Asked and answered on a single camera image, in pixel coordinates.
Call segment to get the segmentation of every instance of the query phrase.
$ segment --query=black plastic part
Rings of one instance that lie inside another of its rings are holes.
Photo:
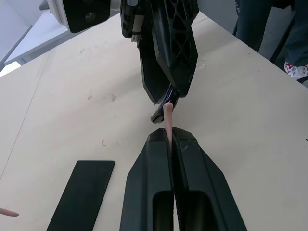
[[[78,33],[110,17],[110,0],[63,0],[69,29]]]
[[[47,231],[93,230],[114,165],[77,161]]]
[[[122,34],[124,37],[132,37],[135,16],[144,15],[144,4],[145,0],[140,2],[139,0],[121,0],[120,15]]]
[[[173,231],[171,156],[165,131],[149,135],[126,181],[120,231]]]
[[[227,181],[195,137],[173,128],[149,135],[130,170],[121,231],[172,231],[173,196],[180,231],[247,231]]]
[[[188,93],[198,59],[192,23],[196,0],[154,0],[152,36],[157,62],[180,97]]]
[[[173,104],[173,109],[178,103],[179,94],[176,90],[173,89],[172,85],[169,86],[169,89],[166,91],[162,99],[154,107],[154,113],[151,116],[151,121],[155,124],[159,124],[164,121],[164,105],[167,102]]]
[[[166,94],[170,82],[156,60],[152,35],[142,35],[138,46],[143,87],[156,104]]]
[[[195,137],[173,128],[174,187],[181,231],[246,231],[221,170]]]

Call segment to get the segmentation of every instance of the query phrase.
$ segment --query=red and white shoe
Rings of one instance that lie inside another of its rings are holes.
[[[288,62],[284,63],[286,73],[296,80],[308,76],[308,64],[305,66],[292,66]]]

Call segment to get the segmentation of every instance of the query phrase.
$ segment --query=wall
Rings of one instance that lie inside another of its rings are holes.
[[[43,0],[5,0],[28,25],[34,25],[42,15],[39,5]]]
[[[0,69],[7,54],[28,30],[27,23],[6,0],[0,0]]]

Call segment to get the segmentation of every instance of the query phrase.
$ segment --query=black rectangular plate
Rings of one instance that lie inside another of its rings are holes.
[[[114,161],[77,161],[47,231],[93,230],[114,166]]]

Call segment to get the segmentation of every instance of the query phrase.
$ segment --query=jeans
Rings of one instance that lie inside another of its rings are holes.
[[[259,51],[274,0],[235,0],[236,37]],[[295,0],[295,22],[285,44],[285,60],[293,66],[308,64],[308,0]]]

